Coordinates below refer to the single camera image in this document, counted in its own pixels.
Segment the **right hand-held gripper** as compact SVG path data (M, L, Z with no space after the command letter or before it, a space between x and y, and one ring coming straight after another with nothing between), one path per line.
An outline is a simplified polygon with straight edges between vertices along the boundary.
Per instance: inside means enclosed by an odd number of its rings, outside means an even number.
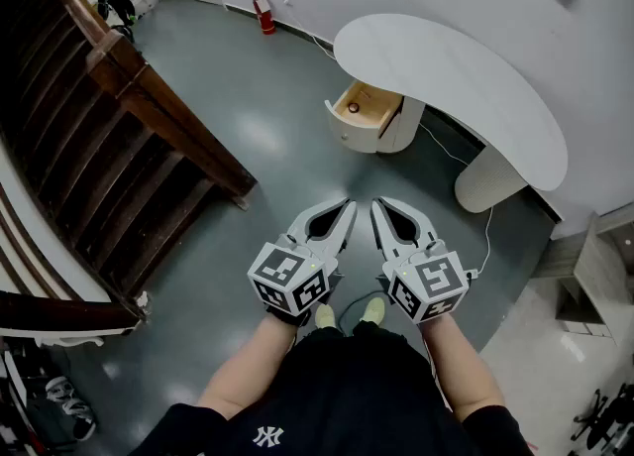
M382 271L389 299L414 324L452 312L469 291L470 279L457 252L435 240L430 219L409 204L379 196L371 202L370 220L387 260Z

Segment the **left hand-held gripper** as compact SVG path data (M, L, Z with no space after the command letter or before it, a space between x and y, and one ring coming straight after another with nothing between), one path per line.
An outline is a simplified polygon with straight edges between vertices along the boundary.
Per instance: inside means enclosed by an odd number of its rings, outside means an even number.
M265 243L248 270L259 299L290 316L326 301L343 278L338 256L357 214L348 197L326 200L302 211L276 242Z

